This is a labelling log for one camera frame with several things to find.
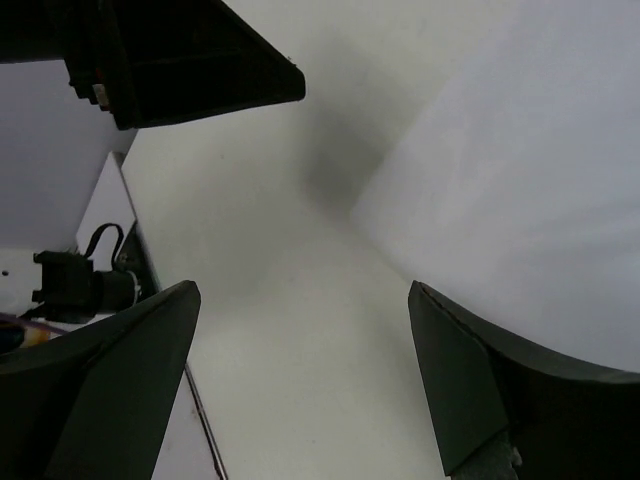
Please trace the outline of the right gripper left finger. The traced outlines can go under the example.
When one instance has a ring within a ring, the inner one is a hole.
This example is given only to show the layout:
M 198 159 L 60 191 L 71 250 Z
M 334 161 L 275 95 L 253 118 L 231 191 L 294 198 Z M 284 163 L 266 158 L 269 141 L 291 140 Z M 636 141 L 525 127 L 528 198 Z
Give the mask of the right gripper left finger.
M 2 478 L 151 478 L 200 305 L 196 283 L 182 281 L 2 355 Z

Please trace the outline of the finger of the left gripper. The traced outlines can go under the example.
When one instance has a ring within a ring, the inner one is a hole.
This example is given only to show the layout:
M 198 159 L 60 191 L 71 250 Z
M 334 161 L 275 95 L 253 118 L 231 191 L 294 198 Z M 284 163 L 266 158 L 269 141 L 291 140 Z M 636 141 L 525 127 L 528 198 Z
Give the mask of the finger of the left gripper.
M 120 130 L 305 97 L 298 67 L 222 1 L 2 2 L 2 63 L 44 60 Z

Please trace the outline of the white t shirt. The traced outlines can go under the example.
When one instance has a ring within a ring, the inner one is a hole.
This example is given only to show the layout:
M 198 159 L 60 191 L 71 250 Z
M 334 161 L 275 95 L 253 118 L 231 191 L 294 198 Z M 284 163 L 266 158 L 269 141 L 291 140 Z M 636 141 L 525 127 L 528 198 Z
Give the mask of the white t shirt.
M 476 315 L 637 371 L 638 3 L 519 3 L 352 215 L 402 272 Z

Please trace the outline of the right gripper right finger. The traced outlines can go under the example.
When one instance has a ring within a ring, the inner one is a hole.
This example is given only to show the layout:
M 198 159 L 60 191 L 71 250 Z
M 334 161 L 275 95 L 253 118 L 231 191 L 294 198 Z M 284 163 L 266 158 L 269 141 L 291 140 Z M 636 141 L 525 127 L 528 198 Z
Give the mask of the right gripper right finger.
M 638 374 L 526 340 L 418 281 L 408 308 L 446 476 L 638 478 Z

